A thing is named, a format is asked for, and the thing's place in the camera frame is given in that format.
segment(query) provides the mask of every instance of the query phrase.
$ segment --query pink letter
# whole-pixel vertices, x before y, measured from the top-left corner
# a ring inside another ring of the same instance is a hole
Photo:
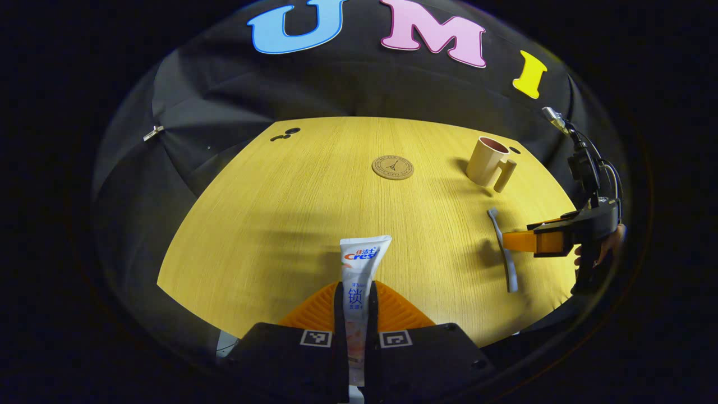
[[[455,46],[449,56],[477,68],[486,67],[481,57],[481,34],[486,30],[479,24],[462,17],[451,17],[444,24],[439,22],[421,5],[407,0],[381,0],[391,7],[391,33],[381,44],[391,49],[417,50],[421,47],[414,40],[414,28],[419,31],[426,46],[439,53],[453,38]]]

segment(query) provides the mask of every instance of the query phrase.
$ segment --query mug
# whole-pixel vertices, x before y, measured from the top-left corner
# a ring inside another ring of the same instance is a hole
[[[501,192],[516,168],[516,162],[508,156],[506,146],[490,137],[481,136],[466,166],[466,175],[471,181],[485,187],[495,180],[494,190]]]

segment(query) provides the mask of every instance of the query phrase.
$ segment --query mug handle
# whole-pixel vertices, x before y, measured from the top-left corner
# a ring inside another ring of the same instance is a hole
[[[498,167],[501,169],[501,175],[499,175],[496,180],[494,190],[496,192],[501,192],[503,187],[506,186],[508,179],[511,178],[511,174],[513,174],[514,169],[516,169],[516,162],[511,159],[506,160],[505,162],[500,161],[498,163]]]

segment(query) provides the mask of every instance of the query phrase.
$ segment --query table surface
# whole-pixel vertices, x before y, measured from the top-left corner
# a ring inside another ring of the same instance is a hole
[[[294,127],[300,132],[270,140]],[[518,165],[502,193],[464,173],[483,135],[521,152],[511,152]],[[382,155],[405,157],[414,174],[379,177],[371,163]],[[167,250],[157,285],[242,337],[340,280],[340,239],[390,234],[376,279],[436,323],[458,323],[485,346],[551,312],[575,283],[570,255],[512,252],[518,292],[508,293],[491,207],[504,232],[574,210],[548,170],[511,139],[407,119],[278,121],[197,200]]]

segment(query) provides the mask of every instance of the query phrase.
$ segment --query coaster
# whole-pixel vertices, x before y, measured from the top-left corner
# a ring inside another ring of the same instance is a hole
[[[414,174],[414,166],[399,156],[381,156],[371,163],[371,168],[377,175],[389,180],[403,180]]]

